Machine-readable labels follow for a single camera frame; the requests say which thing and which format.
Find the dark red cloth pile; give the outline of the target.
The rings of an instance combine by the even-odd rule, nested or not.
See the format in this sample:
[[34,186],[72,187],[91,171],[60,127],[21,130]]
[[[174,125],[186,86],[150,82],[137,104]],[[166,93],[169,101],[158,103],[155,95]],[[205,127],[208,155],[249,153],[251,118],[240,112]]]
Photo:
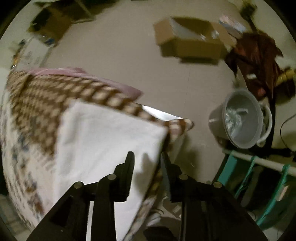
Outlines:
[[225,63],[236,75],[240,70],[247,89],[261,100],[272,97],[281,73],[276,57],[283,54],[273,38],[262,31],[246,32],[225,57]]

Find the floral brown checkered blanket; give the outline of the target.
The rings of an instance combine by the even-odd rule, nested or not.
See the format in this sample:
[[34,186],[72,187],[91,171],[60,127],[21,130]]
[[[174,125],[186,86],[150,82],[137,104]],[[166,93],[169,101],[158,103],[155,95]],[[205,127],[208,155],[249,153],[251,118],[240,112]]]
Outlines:
[[170,150],[194,125],[186,118],[161,120],[128,95],[101,81],[11,72],[1,102],[1,157],[11,202],[30,230],[52,203],[58,128],[63,113],[77,99],[166,127],[165,150]]

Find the open cardboard box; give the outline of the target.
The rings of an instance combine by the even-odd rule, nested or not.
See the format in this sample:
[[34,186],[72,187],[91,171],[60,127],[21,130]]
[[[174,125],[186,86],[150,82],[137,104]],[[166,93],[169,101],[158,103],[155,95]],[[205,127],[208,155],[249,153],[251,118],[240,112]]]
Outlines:
[[154,36],[163,57],[181,62],[217,64],[236,45],[219,23],[191,17],[167,17],[154,23]]

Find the grey plastic bucket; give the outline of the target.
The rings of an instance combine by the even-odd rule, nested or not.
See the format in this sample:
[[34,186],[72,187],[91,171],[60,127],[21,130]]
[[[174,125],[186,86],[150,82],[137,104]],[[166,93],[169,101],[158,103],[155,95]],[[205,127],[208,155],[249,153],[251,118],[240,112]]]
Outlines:
[[249,149],[264,145],[272,130],[273,117],[267,104],[240,88],[210,113],[208,125],[214,137],[229,140],[239,149]]

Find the teal and white rack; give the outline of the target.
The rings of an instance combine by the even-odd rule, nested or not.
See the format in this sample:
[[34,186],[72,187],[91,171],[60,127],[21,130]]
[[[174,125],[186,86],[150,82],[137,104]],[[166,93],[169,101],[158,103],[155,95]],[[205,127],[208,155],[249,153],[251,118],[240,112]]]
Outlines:
[[215,180],[267,230],[284,229],[295,215],[295,166],[224,149]]

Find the white pants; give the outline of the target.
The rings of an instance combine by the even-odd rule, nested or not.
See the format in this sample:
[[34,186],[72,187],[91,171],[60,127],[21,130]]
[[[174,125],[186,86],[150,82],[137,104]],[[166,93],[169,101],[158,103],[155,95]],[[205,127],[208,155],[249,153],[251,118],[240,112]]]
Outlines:
[[118,240],[131,240],[130,229],[156,171],[168,129],[116,109],[71,102],[62,115],[55,150],[53,200],[81,181],[94,183],[135,155],[132,186],[125,203],[115,205]]

